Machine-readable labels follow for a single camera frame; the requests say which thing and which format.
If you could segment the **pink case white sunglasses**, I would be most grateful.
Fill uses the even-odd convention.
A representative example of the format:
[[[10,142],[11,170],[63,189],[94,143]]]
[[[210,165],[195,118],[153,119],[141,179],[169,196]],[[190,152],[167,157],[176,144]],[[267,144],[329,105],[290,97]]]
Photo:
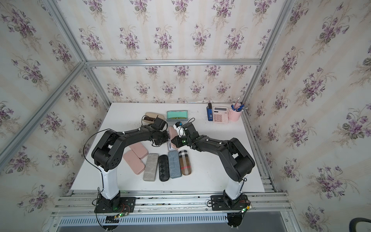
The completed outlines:
[[[178,133],[173,127],[168,128],[168,134],[169,134],[169,141],[168,141],[168,151],[176,151],[178,148],[175,146],[175,144],[172,142],[172,139],[174,139]]]

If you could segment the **beige case brown glasses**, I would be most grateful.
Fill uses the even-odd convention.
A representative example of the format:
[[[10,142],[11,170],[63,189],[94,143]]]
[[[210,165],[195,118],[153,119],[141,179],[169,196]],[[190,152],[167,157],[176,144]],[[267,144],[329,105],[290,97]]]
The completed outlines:
[[[147,125],[154,123],[156,118],[160,118],[162,120],[165,120],[165,117],[162,114],[153,113],[153,112],[146,112],[142,117],[142,124]]]

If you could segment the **beige case black glasses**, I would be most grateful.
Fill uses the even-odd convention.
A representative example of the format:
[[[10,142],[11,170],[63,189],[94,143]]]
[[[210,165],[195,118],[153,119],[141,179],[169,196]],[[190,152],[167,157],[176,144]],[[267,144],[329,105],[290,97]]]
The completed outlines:
[[[166,182],[170,179],[169,159],[167,155],[159,156],[158,171],[161,182]]]

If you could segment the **grey teal-lined glasses case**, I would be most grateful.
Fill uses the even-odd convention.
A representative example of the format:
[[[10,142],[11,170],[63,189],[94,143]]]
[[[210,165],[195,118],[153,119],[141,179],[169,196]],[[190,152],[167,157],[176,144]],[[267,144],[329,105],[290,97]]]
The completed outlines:
[[[187,110],[167,111],[166,120],[167,121],[185,121],[185,120],[188,120],[188,111]]]

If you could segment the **plaid case purple glasses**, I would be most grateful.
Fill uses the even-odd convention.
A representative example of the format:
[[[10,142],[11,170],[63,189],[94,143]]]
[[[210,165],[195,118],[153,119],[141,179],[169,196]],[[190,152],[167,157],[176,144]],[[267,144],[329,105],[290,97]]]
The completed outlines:
[[[186,150],[179,151],[180,170],[182,175],[189,176],[192,173],[189,154]]]

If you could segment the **grey case red sunglasses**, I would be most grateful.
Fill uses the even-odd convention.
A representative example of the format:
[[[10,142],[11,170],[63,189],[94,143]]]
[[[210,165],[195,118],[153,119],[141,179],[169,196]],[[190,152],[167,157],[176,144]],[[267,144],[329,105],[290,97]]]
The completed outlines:
[[[154,182],[157,175],[159,154],[149,153],[146,160],[145,171],[143,175],[143,181]]]

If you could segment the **teal case black glasses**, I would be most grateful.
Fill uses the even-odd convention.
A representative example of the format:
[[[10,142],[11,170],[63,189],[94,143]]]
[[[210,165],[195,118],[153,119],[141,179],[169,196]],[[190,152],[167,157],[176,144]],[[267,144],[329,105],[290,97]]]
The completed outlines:
[[[168,152],[169,173],[171,179],[180,178],[182,176],[179,154],[177,151]]]

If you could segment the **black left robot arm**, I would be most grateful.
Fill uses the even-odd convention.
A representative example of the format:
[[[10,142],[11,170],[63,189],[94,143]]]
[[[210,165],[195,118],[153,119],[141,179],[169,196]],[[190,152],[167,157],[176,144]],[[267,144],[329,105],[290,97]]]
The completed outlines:
[[[168,140],[167,131],[150,126],[141,126],[138,129],[124,132],[111,129],[105,131],[91,153],[94,164],[101,171],[102,197],[113,200],[119,194],[117,167],[122,161],[126,147],[142,141],[151,141],[153,145],[159,147]]]

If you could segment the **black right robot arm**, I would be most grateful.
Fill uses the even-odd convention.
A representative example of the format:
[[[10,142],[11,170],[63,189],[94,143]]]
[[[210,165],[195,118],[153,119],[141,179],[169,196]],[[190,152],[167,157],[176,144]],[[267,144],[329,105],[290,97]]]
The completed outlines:
[[[193,123],[174,125],[178,136],[172,139],[177,148],[188,146],[198,152],[209,152],[217,155],[229,176],[224,195],[228,200],[237,200],[242,194],[245,176],[249,175],[256,163],[250,153],[237,138],[217,140],[207,135],[200,135]]]

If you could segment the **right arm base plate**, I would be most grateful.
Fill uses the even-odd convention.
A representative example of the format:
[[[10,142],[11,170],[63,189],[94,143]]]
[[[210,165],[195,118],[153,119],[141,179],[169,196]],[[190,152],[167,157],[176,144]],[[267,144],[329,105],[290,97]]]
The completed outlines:
[[[213,211],[241,211],[250,209],[251,202],[245,194],[231,200],[227,195],[212,195],[209,202]]]

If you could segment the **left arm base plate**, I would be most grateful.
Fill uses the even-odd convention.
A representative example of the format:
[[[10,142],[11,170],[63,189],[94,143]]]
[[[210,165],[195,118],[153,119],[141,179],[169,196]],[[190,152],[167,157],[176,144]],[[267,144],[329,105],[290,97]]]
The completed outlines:
[[[99,195],[94,213],[133,213],[136,200],[137,198],[135,197],[119,197],[107,200]]]

